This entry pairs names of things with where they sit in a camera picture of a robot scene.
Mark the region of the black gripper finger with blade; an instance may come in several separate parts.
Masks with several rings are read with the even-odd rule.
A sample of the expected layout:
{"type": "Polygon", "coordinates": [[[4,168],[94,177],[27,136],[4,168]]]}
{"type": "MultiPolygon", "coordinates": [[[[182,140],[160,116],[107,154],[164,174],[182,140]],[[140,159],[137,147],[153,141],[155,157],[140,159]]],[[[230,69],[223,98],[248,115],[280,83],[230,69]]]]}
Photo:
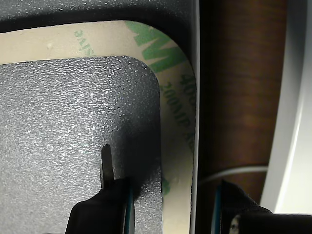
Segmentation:
{"type": "Polygon", "coordinates": [[[131,183],[114,179],[111,147],[100,152],[101,190],[88,200],[77,203],[70,212],[67,234],[133,234],[135,209],[131,183]]]}

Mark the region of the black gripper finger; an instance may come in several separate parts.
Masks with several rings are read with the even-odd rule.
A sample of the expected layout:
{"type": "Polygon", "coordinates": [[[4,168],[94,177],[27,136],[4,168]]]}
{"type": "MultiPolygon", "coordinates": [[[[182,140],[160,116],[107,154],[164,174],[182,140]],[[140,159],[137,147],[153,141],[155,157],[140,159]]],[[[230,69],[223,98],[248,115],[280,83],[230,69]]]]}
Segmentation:
{"type": "Polygon", "coordinates": [[[310,234],[312,216],[273,214],[237,185],[222,181],[215,194],[212,234],[310,234]]]}

